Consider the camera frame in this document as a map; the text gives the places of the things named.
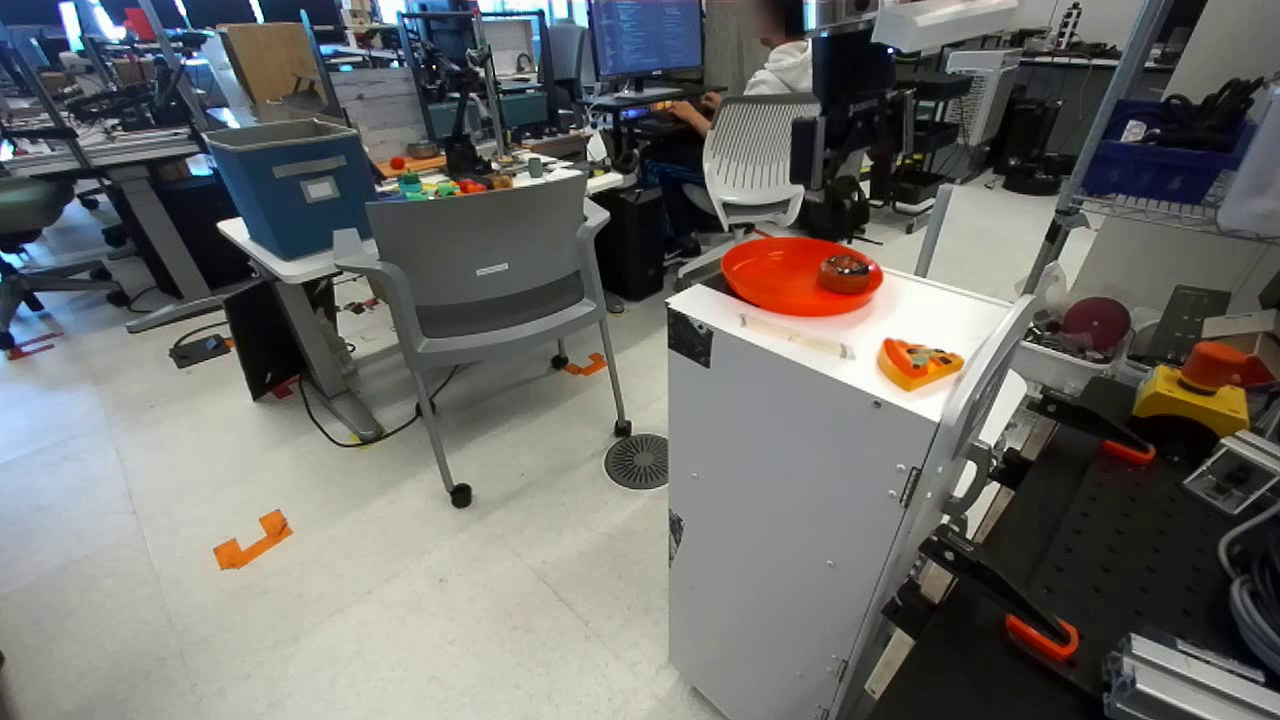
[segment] red handle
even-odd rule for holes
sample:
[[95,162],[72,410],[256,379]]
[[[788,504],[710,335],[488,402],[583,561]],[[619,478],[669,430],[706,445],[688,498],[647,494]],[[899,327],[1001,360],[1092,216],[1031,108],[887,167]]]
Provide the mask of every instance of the red handle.
[[1064,642],[1044,634],[1036,624],[1019,618],[1019,615],[1004,615],[1004,634],[1012,642],[1019,642],[1024,651],[1049,661],[1049,664],[1071,664],[1081,656],[1081,631],[1066,618],[1054,618],[1059,631],[1066,634]]

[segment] gray chair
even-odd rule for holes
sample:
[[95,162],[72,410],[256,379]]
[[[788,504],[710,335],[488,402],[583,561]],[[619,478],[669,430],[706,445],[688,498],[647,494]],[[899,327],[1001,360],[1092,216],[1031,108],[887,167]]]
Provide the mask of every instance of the gray chair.
[[370,200],[368,224],[380,260],[339,265],[365,273],[390,308],[404,362],[417,379],[420,414],[452,509],[473,489],[452,478],[426,379],[500,357],[515,344],[555,344],[596,325],[614,402],[610,434],[631,434],[614,376],[606,302],[596,273],[596,240],[583,224],[583,177],[460,200]]
[[92,273],[104,273],[104,257],[63,260],[35,273],[9,260],[9,257],[18,257],[24,244],[38,240],[38,230],[63,216],[67,200],[72,200],[72,180],[0,177],[0,353],[18,347],[14,335],[9,332],[18,302],[26,302],[30,312],[45,312],[45,299],[35,290],[114,286],[112,278],[92,277]]

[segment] chair leg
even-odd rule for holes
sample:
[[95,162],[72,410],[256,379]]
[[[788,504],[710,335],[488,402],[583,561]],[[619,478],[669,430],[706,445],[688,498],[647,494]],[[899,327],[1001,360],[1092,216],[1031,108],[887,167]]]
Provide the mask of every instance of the chair leg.
[[606,389],[610,389],[610,409],[614,409],[614,422],[610,434],[631,434],[631,421],[628,421],[628,402],[623,402],[623,384],[614,376],[614,357],[610,357],[610,332],[606,320],[601,315],[601,344],[602,344],[602,360],[606,360]]
[[569,366],[569,347],[564,347],[564,335],[555,335],[552,372],[564,372],[564,366]]
[[467,509],[473,504],[473,484],[457,484],[452,478],[452,467],[446,467],[446,454],[442,454],[442,438],[441,438],[441,421],[431,410],[431,392],[420,389],[417,394],[420,394],[420,414],[424,414],[424,427],[426,427],[426,445],[431,445],[435,472],[442,478],[446,504],[452,509]]
[[26,294],[24,278],[0,260],[0,353],[14,347],[9,325],[13,325],[24,294]]

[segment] office chair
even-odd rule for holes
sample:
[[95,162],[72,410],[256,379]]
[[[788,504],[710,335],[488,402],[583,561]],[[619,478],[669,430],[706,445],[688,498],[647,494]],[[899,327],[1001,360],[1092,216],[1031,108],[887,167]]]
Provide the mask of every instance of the office chair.
[[552,341],[552,366],[564,366],[559,341],[596,325],[614,402],[610,430],[631,434],[596,273],[602,220],[583,224],[583,177],[460,200],[370,200],[368,224],[380,260],[359,247],[334,247],[334,257],[339,268],[365,273],[390,308],[452,509],[467,509],[473,489],[452,478],[431,410],[426,379],[441,366],[457,372]]
[[793,128],[819,114],[813,97],[731,97],[703,143],[703,187],[720,227],[794,224]]
[[92,290],[112,286],[112,278],[92,278],[86,273],[104,268],[99,257],[52,265],[38,273],[24,273],[3,257],[18,257],[24,244],[38,240],[48,224],[54,224],[76,194],[72,180],[24,180],[0,177],[0,353],[14,353],[14,335],[9,332],[18,302],[45,312],[35,290]]

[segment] gray floor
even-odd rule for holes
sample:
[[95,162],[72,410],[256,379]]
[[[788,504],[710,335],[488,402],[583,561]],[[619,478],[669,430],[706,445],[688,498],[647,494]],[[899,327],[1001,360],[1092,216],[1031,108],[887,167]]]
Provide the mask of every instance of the gray floor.
[[[1012,294],[1049,208],[964,187],[934,277]],[[67,216],[59,247],[84,227]],[[876,234],[882,265],[916,260],[920,230]],[[14,325],[54,347],[0,362],[9,716],[710,716],[669,668],[669,494],[601,462],[602,376],[552,376],[542,357],[460,372],[441,402],[477,509],[452,510],[420,427],[332,446],[295,394],[253,402],[230,357],[177,372],[167,344],[199,320],[149,335],[122,320],[59,294]],[[359,353],[387,344],[380,312],[342,325]],[[665,430],[658,299],[614,332],[637,427]],[[394,366],[370,394],[387,422],[406,414]],[[291,540],[218,573],[212,547],[261,534],[271,509]]]

